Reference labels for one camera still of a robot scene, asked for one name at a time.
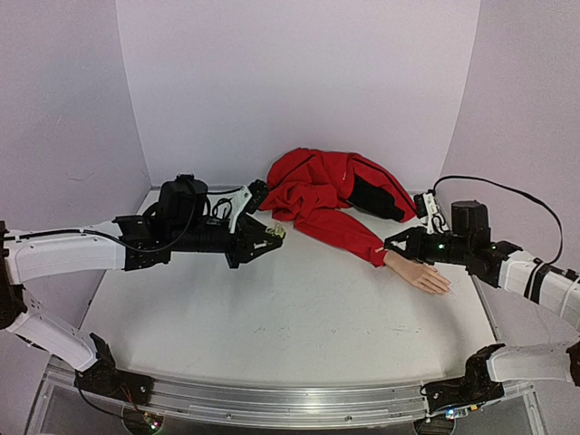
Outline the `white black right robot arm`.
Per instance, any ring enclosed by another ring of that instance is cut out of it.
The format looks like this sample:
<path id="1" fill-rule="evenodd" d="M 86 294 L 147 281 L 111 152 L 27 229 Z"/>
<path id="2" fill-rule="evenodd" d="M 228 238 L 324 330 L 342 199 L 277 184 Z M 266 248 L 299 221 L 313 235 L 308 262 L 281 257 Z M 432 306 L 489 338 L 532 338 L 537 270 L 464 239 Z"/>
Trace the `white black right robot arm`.
<path id="1" fill-rule="evenodd" d="M 457 378 L 424 385 L 434 411 L 493 401 L 511 381 L 579 384 L 579 274 L 508 242 L 488 226 L 429 233 L 412 227 L 384 245 L 410 260 L 462 266 L 490 291 L 503 343 L 471 355 Z"/>

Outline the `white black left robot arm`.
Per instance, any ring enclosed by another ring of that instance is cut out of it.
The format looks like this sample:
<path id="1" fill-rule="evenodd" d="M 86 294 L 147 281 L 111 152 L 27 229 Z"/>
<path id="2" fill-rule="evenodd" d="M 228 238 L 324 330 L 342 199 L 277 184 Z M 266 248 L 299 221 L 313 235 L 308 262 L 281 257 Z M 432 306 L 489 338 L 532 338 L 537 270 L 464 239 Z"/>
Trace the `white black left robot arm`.
<path id="1" fill-rule="evenodd" d="M 93 270 L 144 270 L 173 253 L 222 254 L 236 269 L 283 245 L 284 237 L 253 217 L 236 224 L 202 220 L 170 234 L 143 216 L 41 232 L 1 228 L 1 327 L 62 359 L 105 396 L 119 392 L 121 373 L 106 342 L 50 314 L 27 294 L 27 281 Z"/>

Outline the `mannequin hand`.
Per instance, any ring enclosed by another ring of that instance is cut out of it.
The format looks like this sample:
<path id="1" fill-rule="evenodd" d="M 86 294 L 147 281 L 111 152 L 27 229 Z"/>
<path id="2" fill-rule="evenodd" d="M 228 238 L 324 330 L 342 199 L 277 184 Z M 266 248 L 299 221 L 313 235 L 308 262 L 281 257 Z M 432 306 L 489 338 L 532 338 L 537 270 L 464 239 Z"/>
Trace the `mannequin hand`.
<path id="1" fill-rule="evenodd" d="M 408 284 L 430 295 L 446 295 L 450 281 L 433 266 L 419 264 L 389 251 L 384 264 Z"/>

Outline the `clear nail polish bottle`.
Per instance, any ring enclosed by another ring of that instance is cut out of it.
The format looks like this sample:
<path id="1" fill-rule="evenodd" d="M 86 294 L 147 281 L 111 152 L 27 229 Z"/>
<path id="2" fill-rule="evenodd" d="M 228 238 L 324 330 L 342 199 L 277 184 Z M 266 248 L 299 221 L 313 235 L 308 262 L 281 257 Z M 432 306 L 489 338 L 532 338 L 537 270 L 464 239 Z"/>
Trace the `clear nail polish bottle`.
<path id="1" fill-rule="evenodd" d="M 266 233 L 279 239 L 284 239 L 286 236 L 285 228 L 280 223 L 275 223 L 274 225 L 267 227 Z"/>

